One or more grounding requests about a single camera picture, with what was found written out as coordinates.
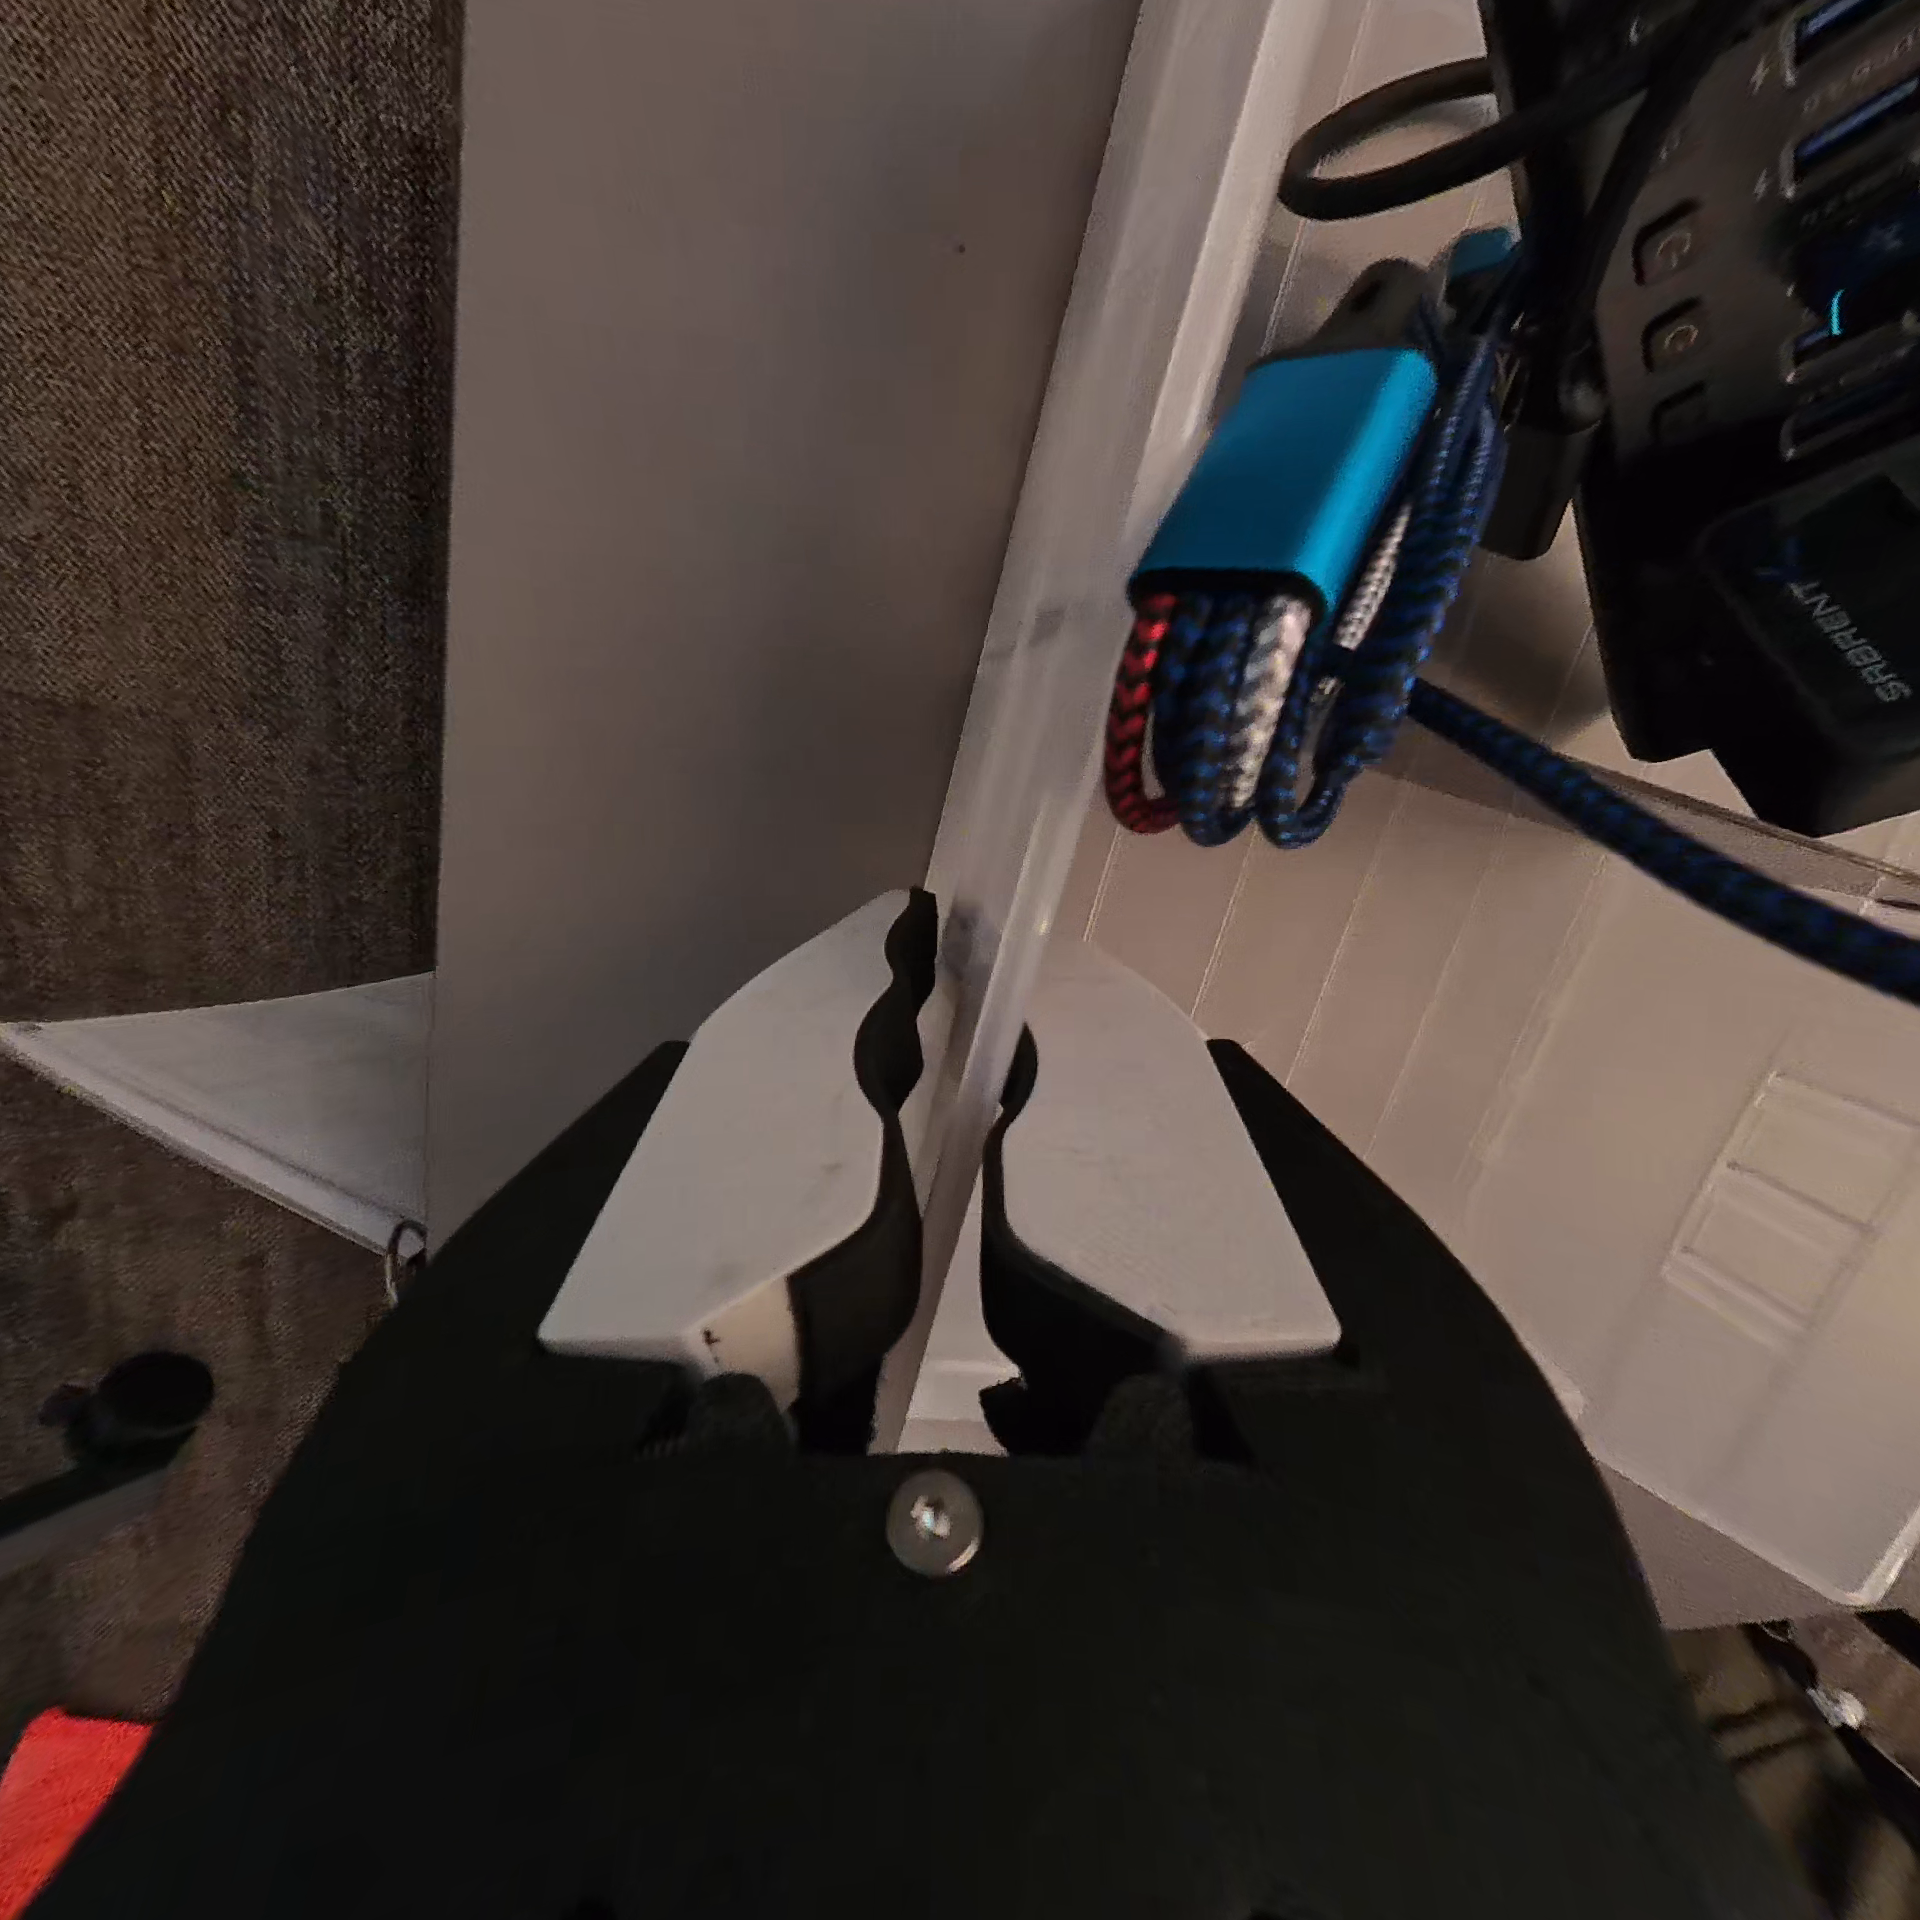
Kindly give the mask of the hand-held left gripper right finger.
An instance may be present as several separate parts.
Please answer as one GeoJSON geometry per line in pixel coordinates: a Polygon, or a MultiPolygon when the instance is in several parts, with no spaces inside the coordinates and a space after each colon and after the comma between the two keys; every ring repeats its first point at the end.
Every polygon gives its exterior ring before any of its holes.
{"type": "Polygon", "coordinates": [[[1197,1025],[1108,957],[1048,957],[981,1166],[1000,1448],[1082,1448],[1114,1387],[1316,1362],[1340,1322],[1197,1025]]]}

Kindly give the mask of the clear plastic bin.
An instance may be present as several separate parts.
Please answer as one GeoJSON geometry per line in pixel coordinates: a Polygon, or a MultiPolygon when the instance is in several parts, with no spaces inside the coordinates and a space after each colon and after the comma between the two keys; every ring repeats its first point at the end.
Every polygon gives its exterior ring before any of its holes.
{"type": "Polygon", "coordinates": [[[1238,1037],[1450,1242],[1624,1493],[1666,1619],[1915,1602],[1915,1013],[1765,953],[1409,742],[1316,851],[1091,825],[1121,567],[1228,360],[1325,5],[1141,5],[927,885],[956,1025],[921,1104],[929,1271],[883,1448],[981,1448],[960,1207],[1098,845],[1161,997],[1238,1037]]]}

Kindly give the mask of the black multi-port USB hub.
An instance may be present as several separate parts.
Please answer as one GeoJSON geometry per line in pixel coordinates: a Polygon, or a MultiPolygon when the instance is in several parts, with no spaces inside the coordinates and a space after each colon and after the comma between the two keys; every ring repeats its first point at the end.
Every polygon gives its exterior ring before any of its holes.
{"type": "Polygon", "coordinates": [[[1685,515],[1915,438],[1915,5],[1482,5],[1545,273],[1510,523],[1685,515]]]}

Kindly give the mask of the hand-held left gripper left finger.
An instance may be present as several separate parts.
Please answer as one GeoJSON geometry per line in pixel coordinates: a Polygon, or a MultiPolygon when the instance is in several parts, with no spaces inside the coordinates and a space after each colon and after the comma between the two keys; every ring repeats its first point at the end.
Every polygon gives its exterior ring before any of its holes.
{"type": "Polygon", "coordinates": [[[921,1308],[921,1014],[940,914],[886,892],[693,1033],[551,1305],[556,1357],[757,1378],[816,1452],[869,1452],[921,1308]]]}

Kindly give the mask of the red plastic object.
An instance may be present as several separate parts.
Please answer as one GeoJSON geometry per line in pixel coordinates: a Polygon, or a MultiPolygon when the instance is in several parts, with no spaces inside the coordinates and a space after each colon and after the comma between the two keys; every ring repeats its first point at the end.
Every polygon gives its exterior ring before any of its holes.
{"type": "Polygon", "coordinates": [[[2,1917],[20,1917],[106,1805],[154,1725],[61,1707],[29,1719],[2,1774],[2,1917]]]}

